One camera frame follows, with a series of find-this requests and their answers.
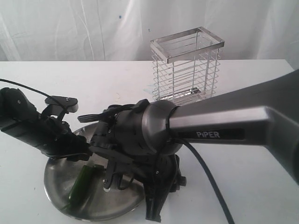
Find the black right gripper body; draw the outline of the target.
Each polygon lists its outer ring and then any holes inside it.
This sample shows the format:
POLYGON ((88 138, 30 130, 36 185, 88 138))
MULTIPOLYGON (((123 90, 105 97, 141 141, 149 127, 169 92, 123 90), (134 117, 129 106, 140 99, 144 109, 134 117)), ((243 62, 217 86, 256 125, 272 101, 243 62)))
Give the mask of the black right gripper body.
POLYGON ((182 176, 179 168, 180 158, 176 154, 137 156, 135 161, 126 164, 130 166, 131 174, 123 176, 122 186, 126 184, 125 181, 131 179, 132 175, 134 180, 142 184, 160 184, 169 181, 170 192, 175 192, 186 185, 186 177, 182 176))

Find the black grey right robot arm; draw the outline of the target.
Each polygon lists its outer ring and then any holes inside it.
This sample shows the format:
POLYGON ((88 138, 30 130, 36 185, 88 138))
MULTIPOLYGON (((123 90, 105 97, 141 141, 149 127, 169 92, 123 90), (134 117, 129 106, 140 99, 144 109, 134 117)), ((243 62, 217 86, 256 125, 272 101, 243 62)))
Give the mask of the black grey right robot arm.
POLYGON ((299 179, 299 73, 188 105, 113 105, 95 118, 90 149, 108 159, 104 187, 130 174, 144 187, 146 219, 160 222, 170 192, 186 185, 177 151, 192 143, 263 146, 299 179))

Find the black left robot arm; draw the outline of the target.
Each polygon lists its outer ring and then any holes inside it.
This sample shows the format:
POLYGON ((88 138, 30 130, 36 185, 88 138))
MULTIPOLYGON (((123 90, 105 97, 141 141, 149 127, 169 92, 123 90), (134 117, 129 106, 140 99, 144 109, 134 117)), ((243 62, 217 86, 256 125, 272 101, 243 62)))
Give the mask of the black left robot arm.
POLYGON ((87 161, 92 156, 87 139, 76 135, 64 115, 78 110, 76 98, 50 96, 38 112, 24 93, 15 88, 0 90, 0 131, 41 151, 52 159, 87 161))

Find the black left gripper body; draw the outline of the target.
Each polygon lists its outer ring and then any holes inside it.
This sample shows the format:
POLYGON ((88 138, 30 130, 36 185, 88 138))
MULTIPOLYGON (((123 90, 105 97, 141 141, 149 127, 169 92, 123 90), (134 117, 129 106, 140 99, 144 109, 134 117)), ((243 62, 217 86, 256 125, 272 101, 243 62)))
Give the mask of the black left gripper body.
POLYGON ((39 126, 37 138, 36 148, 54 160, 87 161, 93 154, 85 137, 75 135, 68 123, 57 119, 44 120, 39 126))

